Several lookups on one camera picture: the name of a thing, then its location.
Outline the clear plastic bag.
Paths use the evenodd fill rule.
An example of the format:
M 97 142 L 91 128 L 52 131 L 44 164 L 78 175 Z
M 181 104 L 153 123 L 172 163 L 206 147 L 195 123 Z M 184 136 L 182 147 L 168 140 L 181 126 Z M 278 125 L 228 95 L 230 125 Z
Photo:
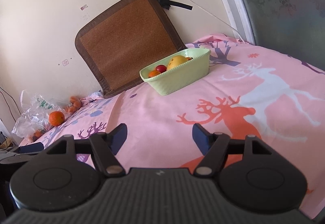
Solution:
M 50 114 L 62 110 L 54 101 L 45 100 L 40 94 L 30 95 L 26 90 L 20 94 L 20 105 L 23 113 L 15 122 L 12 134 L 29 142 L 35 142 L 51 130 Z

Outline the large orange by bag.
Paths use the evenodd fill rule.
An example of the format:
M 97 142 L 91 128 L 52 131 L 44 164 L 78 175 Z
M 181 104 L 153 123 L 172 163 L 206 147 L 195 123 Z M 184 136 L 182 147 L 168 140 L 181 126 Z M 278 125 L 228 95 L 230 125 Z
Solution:
M 60 126 L 65 121 L 64 113 L 61 111 L 53 111 L 49 114 L 49 123 L 53 127 Z

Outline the pile of small oranges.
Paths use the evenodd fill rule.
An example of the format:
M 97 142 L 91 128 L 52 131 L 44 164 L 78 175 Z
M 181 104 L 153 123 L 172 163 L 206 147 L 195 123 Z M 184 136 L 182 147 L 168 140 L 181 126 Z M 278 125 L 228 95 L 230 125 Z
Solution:
M 81 107 L 82 107 L 81 100 L 76 96 L 72 96 L 69 99 L 69 104 L 64 107 L 64 110 L 65 112 L 72 115 L 76 111 L 78 111 Z

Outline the pink patterned bedsheet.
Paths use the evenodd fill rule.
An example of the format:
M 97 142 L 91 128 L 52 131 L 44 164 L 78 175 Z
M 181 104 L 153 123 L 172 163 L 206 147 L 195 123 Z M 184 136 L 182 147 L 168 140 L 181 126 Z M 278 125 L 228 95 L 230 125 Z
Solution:
M 293 57 L 224 36 L 208 36 L 189 49 L 210 50 L 209 73 L 162 96 L 142 83 L 110 99 L 94 93 L 40 142 L 65 134 L 84 139 L 120 123 L 128 136 L 117 157 L 130 167 L 188 167 L 202 154 L 192 140 L 195 123 L 234 139 L 253 133 L 279 151 L 307 178 L 301 210 L 324 210 L 324 72 Z

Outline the light green fruit bowl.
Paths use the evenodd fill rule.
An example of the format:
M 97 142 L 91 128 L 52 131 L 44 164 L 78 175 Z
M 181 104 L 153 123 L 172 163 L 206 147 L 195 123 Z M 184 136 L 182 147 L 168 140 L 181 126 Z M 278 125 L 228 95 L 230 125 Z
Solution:
M 174 57 L 179 56 L 191 59 L 157 76 L 149 77 L 149 73 L 157 66 L 167 66 Z M 141 69 L 139 75 L 157 93 L 168 95 L 206 76 L 209 72 L 209 56 L 210 50 L 206 48 L 184 49 Z

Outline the small mandarin in bowl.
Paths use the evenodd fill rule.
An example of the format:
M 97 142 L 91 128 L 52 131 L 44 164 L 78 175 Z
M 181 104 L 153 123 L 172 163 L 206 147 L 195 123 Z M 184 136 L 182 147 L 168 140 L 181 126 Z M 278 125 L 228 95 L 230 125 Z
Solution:
M 152 71 L 149 72 L 148 77 L 149 78 L 152 78 L 152 77 L 158 76 L 159 74 L 161 74 L 160 71 L 158 71 L 158 70 L 152 70 Z

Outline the yellow lemon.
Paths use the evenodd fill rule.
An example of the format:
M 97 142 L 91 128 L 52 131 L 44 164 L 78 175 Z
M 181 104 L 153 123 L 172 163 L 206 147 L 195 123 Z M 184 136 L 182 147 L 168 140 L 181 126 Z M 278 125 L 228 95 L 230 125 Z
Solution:
M 188 62 L 189 59 L 185 56 L 182 56 L 182 55 L 177 55 L 177 56 L 174 56 L 170 61 L 169 63 L 167 64 L 167 67 L 166 69 L 167 70 L 171 70 L 181 64 L 184 64 L 186 62 Z

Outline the red cherry tomato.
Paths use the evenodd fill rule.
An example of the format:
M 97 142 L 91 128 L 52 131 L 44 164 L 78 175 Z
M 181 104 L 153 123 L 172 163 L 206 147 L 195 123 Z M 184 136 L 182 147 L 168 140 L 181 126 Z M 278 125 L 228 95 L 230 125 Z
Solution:
M 159 71 L 160 73 L 164 73 L 167 71 L 167 67 L 165 65 L 158 65 L 156 68 L 155 68 L 156 71 Z

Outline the brown woven seat cushion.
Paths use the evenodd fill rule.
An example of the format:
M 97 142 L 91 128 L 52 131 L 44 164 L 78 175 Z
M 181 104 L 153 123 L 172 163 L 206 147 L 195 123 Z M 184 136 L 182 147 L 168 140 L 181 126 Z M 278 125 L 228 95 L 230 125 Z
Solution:
M 111 98 L 142 83 L 141 69 L 185 44 L 157 0 L 121 0 L 77 33 L 75 47 Z

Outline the frosted glass door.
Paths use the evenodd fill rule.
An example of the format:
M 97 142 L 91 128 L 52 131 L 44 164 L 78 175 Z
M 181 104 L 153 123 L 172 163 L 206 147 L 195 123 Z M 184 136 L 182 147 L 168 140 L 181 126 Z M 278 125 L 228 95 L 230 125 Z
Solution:
M 324 69 L 324 0 L 223 0 L 247 41 Z

